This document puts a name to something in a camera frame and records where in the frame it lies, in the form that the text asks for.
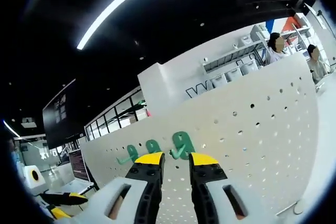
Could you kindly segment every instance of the white pegboard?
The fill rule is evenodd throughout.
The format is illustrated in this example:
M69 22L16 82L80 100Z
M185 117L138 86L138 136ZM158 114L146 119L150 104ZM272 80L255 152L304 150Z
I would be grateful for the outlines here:
M125 176L132 162L126 146L148 153L156 140L166 153L158 223L197 222L191 201L188 161L174 160L172 135L186 132L196 152L217 159L237 181L276 214L299 200L307 186L317 145L314 84L297 53L228 85L190 99L166 116L149 117L83 145L100 187Z

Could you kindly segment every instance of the ceiling light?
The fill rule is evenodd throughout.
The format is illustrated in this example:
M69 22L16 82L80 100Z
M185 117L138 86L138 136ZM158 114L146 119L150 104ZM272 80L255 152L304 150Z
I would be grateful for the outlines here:
M92 34L97 30L97 28L104 22L104 20L125 0L114 0L105 10L96 18L96 20L92 23L89 29L86 31L82 39L80 40L77 49L82 50L88 40L91 38Z
M20 137L19 134L17 134L7 123L5 120L3 120L4 122L4 125L14 134L16 135L17 137Z

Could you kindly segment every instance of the black ceiling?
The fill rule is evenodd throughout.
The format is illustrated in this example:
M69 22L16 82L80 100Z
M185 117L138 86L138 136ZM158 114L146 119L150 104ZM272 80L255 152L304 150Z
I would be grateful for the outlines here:
M42 108L74 78L81 87L78 102L90 105L89 121L138 86L137 74L153 63L302 7L298 0L126 0L77 50L111 1L6 0L2 118L20 135L43 133ZM37 129L20 125L26 116L36 119Z

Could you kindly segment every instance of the monitor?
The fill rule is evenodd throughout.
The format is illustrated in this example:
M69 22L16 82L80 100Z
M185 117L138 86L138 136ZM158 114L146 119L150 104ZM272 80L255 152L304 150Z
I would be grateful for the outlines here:
M80 149L69 152L69 159L72 171L75 178L90 181L89 175L85 166L82 151Z

